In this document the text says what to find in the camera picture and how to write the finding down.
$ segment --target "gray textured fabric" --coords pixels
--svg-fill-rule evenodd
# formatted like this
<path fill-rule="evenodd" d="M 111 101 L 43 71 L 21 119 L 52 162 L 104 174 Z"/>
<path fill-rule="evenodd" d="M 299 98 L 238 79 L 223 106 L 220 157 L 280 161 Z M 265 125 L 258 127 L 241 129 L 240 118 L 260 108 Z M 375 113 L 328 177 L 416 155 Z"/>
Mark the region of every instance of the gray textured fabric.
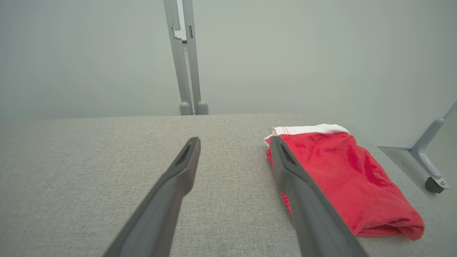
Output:
<path fill-rule="evenodd" d="M 100 256 L 184 143 L 200 137 L 172 256 L 299 256 L 262 139 L 275 126 L 339 123 L 425 220 L 423 239 L 360 238 L 372 257 L 452 256 L 431 201 L 348 124 L 252 114 L 39 120 L 0 126 L 0 256 Z"/>

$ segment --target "floor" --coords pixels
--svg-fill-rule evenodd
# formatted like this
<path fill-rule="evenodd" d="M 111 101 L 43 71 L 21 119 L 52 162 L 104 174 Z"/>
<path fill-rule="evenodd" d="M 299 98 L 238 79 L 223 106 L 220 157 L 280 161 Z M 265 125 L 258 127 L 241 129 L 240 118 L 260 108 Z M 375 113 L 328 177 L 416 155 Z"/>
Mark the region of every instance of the floor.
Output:
<path fill-rule="evenodd" d="M 430 193 L 425 189 L 424 183 L 429 175 L 408 151 L 382 151 L 435 203 L 437 213 L 455 220 L 457 214 L 457 111 L 448 117 L 444 126 L 427 147 L 430 158 L 450 187 L 442 193 Z"/>

